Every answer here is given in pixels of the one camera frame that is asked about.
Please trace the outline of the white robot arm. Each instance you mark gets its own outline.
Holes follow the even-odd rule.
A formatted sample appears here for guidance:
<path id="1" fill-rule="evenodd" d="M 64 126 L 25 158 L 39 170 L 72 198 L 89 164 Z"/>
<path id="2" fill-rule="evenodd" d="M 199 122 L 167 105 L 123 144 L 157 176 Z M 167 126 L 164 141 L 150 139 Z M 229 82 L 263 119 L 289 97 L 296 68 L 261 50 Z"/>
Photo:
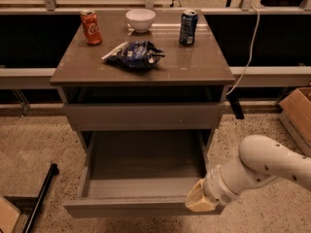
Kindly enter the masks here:
<path id="1" fill-rule="evenodd" d="M 263 187 L 281 178 L 311 190 L 311 158 L 298 154 L 271 138 L 245 137 L 238 155 L 208 171 L 189 192 L 186 208 L 195 213 L 214 211 L 237 200 L 249 189 Z"/>

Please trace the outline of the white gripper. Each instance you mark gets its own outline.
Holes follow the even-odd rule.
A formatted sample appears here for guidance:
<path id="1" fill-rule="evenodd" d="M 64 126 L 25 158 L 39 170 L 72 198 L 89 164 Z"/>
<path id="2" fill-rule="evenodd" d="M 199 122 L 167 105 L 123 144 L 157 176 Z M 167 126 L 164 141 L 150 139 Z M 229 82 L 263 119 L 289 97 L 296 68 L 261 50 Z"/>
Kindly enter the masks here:
<path id="1" fill-rule="evenodd" d="M 218 204 L 227 206 L 239 196 L 232 192 L 221 175 L 221 166 L 217 165 L 200 179 L 187 195 L 185 206 L 192 212 L 205 213 L 215 211 Z"/>

